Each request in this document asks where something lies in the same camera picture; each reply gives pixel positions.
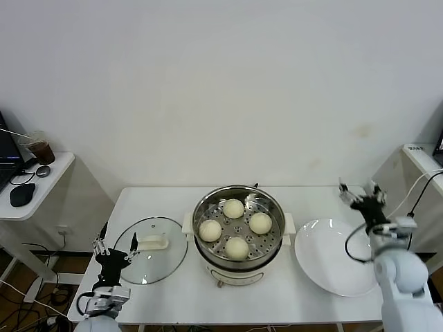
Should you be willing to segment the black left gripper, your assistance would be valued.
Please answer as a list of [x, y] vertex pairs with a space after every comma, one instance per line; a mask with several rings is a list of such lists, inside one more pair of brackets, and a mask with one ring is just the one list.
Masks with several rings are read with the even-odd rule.
[[105, 243], [108, 223], [106, 222], [98, 236], [93, 240], [95, 261], [100, 264], [101, 271], [95, 286], [121, 286], [120, 275], [128, 267], [128, 259], [138, 254], [138, 238], [135, 232], [130, 243], [129, 253], [108, 249]]

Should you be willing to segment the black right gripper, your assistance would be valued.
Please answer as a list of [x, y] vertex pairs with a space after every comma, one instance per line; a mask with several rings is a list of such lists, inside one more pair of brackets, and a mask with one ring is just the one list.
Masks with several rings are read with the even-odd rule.
[[338, 180], [339, 197], [344, 204], [353, 210], [359, 211], [365, 221], [365, 229], [371, 230], [376, 225], [387, 224], [388, 220], [383, 213], [386, 204], [386, 192], [373, 180], [367, 183], [367, 195], [357, 196], [349, 191], [348, 186], [340, 178]]

